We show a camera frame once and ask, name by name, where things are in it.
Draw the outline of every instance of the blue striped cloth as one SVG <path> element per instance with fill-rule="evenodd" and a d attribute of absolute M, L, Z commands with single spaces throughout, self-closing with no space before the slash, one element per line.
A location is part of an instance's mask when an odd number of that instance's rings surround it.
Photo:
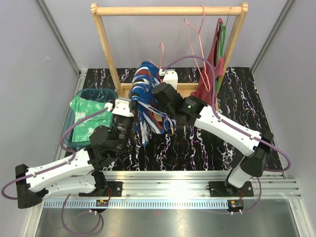
<path fill-rule="evenodd" d="M 173 130 L 176 128 L 176 121 L 157 109 L 158 102 L 152 90 L 158 84 L 160 84 L 159 69 L 154 64 L 144 61 L 134 75 L 129 93 L 131 100 L 137 102 L 140 119 L 138 128 L 141 130 L 143 146 L 148 143 L 150 131 L 163 134 L 165 131 L 169 132 L 171 127 Z M 162 117 L 163 127 L 157 122 L 153 113 Z"/>

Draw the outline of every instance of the black bracket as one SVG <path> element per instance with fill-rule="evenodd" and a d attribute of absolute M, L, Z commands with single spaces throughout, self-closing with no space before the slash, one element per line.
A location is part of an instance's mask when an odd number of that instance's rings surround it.
<path fill-rule="evenodd" d="M 27 172 L 28 167 L 25 164 L 15 167 L 16 178 L 25 176 L 25 173 Z M 48 190 L 42 189 L 41 191 L 34 193 L 29 190 L 29 184 L 26 183 L 26 179 L 23 179 L 16 182 L 16 192 L 18 194 L 18 208 L 24 209 L 41 203 L 42 198 L 48 193 Z"/>
<path fill-rule="evenodd" d="M 212 198 L 235 197 L 239 199 L 240 197 L 254 196 L 252 184 L 250 181 L 245 182 L 240 189 L 235 189 L 233 192 L 232 190 L 228 192 L 224 183 L 225 181 L 208 182 L 206 189 L 209 190 L 209 194 Z"/>
<path fill-rule="evenodd" d="M 107 181 L 107 188 L 102 192 L 96 195 L 95 192 L 91 192 L 88 194 L 79 193 L 79 197 L 108 197 L 108 189 L 111 189 L 111 197 L 121 197 L 123 190 L 123 182 L 119 181 Z"/>

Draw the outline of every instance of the gray wall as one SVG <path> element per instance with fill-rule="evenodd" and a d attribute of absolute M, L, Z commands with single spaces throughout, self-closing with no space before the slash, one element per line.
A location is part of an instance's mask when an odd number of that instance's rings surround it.
<path fill-rule="evenodd" d="M 99 6 L 238 6 L 242 0 L 45 0 L 70 52 L 81 69 L 107 67 L 100 40 L 92 20 L 90 5 Z M 231 66 L 250 67 L 260 52 L 286 0 L 247 0 L 249 11 L 232 56 Z M 188 17 L 198 28 L 201 17 Z M 204 52 L 209 54 L 218 17 L 206 17 L 202 30 Z M 230 17 L 228 32 L 235 17 Z M 191 55 L 183 16 L 103 17 L 118 68 L 139 67 L 148 58 L 159 63 L 162 41 L 163 65 L 184 55 Z M 198 36 L 190 30 L 195 53 L 199 54 Z M 177 67 L 195 66 L 183 60 Z"/>
<path fill-rule="evenodd" d="M 316 231 L 316 1 L 296 1 L 255 71 L 277 145 L 293 161 L 287 172 L 298 182 Z"/>
<path fill-rule="evenodd" d="M 76 76 L 34 0 L 0 1 L 0 32 L 2 187 L 15 166 L 52 161 Z M 30 211 L 0 197 L 0 236 L 22 236 Z"/>

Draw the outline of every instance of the wooden clothes rack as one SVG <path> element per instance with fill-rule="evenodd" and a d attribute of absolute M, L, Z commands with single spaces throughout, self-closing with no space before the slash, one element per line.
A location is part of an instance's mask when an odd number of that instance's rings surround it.
<path fill-rule="evenodd" d="M 248 3 L 243 2 L 240 6 L 205 6 L 204 10 L 206 16 L 236 16 L 224 52 L 225 64 L 220 81 L 221 85 L 248 11 Z M 119 81 L 102 16 L 203 16 L 203 10 L 200 6 L 99 7 L 97 3 L 93 3 L 91 12 L 109 64 L 113 83 L 120 97 L 128 97 L 132 85 L 131 83 L 120 83 Z M 198 83 L 178 83 L 177 90 L 183 97 L 187 97 L 192 91 L 196 91 L 197 87 Z"/>

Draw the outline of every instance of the pink wire hanger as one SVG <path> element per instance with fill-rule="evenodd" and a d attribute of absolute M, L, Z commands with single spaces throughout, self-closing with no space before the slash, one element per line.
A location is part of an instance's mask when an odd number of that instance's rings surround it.
<path fill-rule="evenodd" d="M 190 27 L 195 31 L 195 33 L 198 34 L 199 45 L 200 45 L 200 48 L 201 48 L 202 57 L 204 57 L 203 46 L 202 46 L 202 40 L 201 40 L 201 30 L 202 30 L 203 22 L 204 22 L 204 19 L 205 19 L 205 9 L 204 9 L 204 6 L 203 6 L 203 5 L 201 5 L 201 7 L 202 7 L 202 9 L 203 9 L 203 18 L 202 18 L 202 22 L 201 22 L 201 25 L 200 25 L 198 31 L 196 31 L 196 30 L 194 29 L 194 27 L 188 22 L 188 20 L 187 20 L 186 18 L 184 18 L 183 22 L 186 23 L 186 24 L 185 24 L 186 34 L 187 34 L 187 38 L 188 38 L 188 40 L 189 40 L 189 44 L 190 44 L 190 48 L 191 48 L 192 54 L 195 55 L 195 54 L 194 54 L 194 51 L 193 51 L 192 43 L 191 43 L 191 40 L 190 40 L 190 37 L 189 37 L 189 32 L 188 32 L 188 27 L 187 27 L 187 26 L 190 26 Z M 198 71 L 199 71 L 199 73 L 200 73 L 200 75 L 201 75 L 201 78 L 202 78 L 202 80 L 203 80 L 203 83 L 204 83 L 204 86 L 205 86 L 205 88 L 206 88 L 206 91 L 211 91 L 211 85 L 210 85 L 210 83 L 209 83 L 209 78 L 208 78 L 208 75 L 206 74 L 206 70 L 204 70 L 204 74 L 205 74 L 206 79 L 207 79 L 208 87 L 206 86 L 205 80 L 204 80 L 204 78 L 203 78 L 202 72 L 201 72 L 201 70 L 200 70 L 200 68 L 199 68 L 199 65 L 198 65 L 198 62 L 197 62 L 197 59 L 196 59 L 196 58 L 195 58 L 195 62 L 196 62 L 196 65 L 197 65 L 197 69 L 198 69 Z"/>
<path fill-rule="evenodd" d="M 162 58 L 163 58 L 163 52 L 164 52 L 163 42 L 160 42 L 158 48 L 160 48 L 160 46 L 162 46 L 162 52 L 161 52 L 161 57 L 160 57 L 160 61 L 159 61 L 159 70 L 161 69 Z M 154 64 L 156 67 L 158 67 L 152 60 L 149 59 L 149 62 L 151 62 L 152 64 Z"/>

